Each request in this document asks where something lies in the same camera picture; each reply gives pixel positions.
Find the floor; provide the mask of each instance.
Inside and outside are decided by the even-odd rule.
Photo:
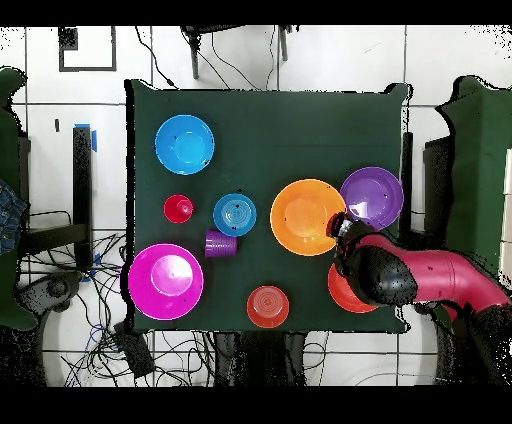
[[[235,65],[258,88],[275,90],[277,33],[272,25],[256,25],[216,33],[215,50]],[[142,41],[151,46],[160,71],[179,88],[224,88],[224,83],[203,58],[199,58],[198,80],[192,78],[190,49],[178,27],[139,27]],[[66,66],[110,66],[109,27],[78,27],[79,47],[65,52]],[[453,82],[461,75],[478,75],[494,86],[512,85],[512,34],[501,27],[470,26],[301,26],[288,35],[287,62],[279,64],[280,90],[346,90],[381,92],[391,83],[413,87],[408,130],[414,133],[413,227],[423,225],[422,146],[448,135],[448,126],[434,107],[449,100]],[[149,51],[142,46],[134,27],[116,27],[117,72],[59,72],[57,28],[0,28],[0,65],[27,73],[27,86],[14,95],[13,110],[32,139],[30,158],[30,202],[32,213],[72,210],[71,128],[89,123],[97,131],[93,152],[94,238],[122,235],[125,228],[125,92],[123,79],[139,78],[166,88]],[[218,70],[231,88],[249,89],[236,70],[221,62],[212,51],[212,36],[202,40],[202,55]],[[66,223],[64,214],[34,217],[31,226]],[[512,253],[512,238],[503,250]],[[101,253],[107,241],[95,249]],[[121,264],[113,249],[104,261]],[[45,266],[30,264],[31,272]],[[24,278],[35,278],[26,274]],[[119,287],[118,281],[113,288]],[[88,316],[98,321],[98,296],[90,282],[80,291]],[[124,318],[125,304],[112,293],[108,299],[113,322]],[[411,330],[403,335],[329,334],[325,362],[318,345],[309,345],[304,355],[309,385],[414,385],[432,384],[437,346],[430,318],[411,307],[404,308]],[[69,367],[86,349],[91,328],[84,305],[74,299],[64,313],[52,313],[44,338],[44,361],[48,383],[62,386]],[[147,335],[157,365],[163,369],[187,367],[194,346],[189,332],[155,331]],[[326,333],[310,333],[307,342],[324,345]],[[173,352],[169,346],[181,345]],[[196,353],[189,367],[198,368]],[[156,385],[160,375],[150,376]],[[145,386],[144,379],[126,376],[120,386]],[[192,376],[193,384],[206,382],[203,367]],[[92,379],[91,385],[113,385],[112,379]],[[158,386],[176,381],[162,374]]]

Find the red cup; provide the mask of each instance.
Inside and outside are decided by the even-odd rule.
[[[164,203],[164,215],[174,224],[183,224],[194,211],[192,201],[183,194],[173,194]]]
[[[289,311],[288,298],[274,286],[258,287],[247,300],[247,315],[261,328],[278,327],[286,320]]]

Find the purple cup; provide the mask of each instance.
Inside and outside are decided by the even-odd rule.
[[[226,236],[219,231],[208,230],[204,247],[205,258],[233,256],[236,253],[236,237]]]

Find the dark green tabletop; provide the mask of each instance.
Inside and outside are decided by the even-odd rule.
[[[287,184],[317,178],[336,188],[353,171],[381,166],[399,174],[401,106],[408,89],[387,94],[152,90],[132,81],[135,113],[135,254],[155,243],[175,243],[196,256],[204,290],[184,317],[156,321],[136,313],[136,329],[257,330],[246,314],[249,294],[263,284],[290,300],[283,331],[403,332],[394,308],[367,314],[340,309],[327,289],[333,251],[314,257],[290,253],[274,238],[270,208]],[[183,176],[167,171],[154,151],[160,125],[178,114],[195,115],[215,137],[211,163]],[[204,239],[215,229],[213,207],[241,191],[257,209],[254,228],[239,238],[238,253],[204,258]],[[181,193],[195,205],[185,224],[163,214],[167,197]]]

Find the plastic cup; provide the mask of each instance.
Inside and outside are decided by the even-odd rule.
[[[290,303],[282,290],[275,286],[255,289],[247,300],[247,315],[260,328],[280,326],[288,316]]]
[[[188,221],[193,211],[194,204],[183,194],[174,194],[164,203],[164,215],[173,224],[183,224]]]
[[[236,254],[236,237],[226,236],[219,231],[208,230],[204,247],[206,258],[219,258]]]

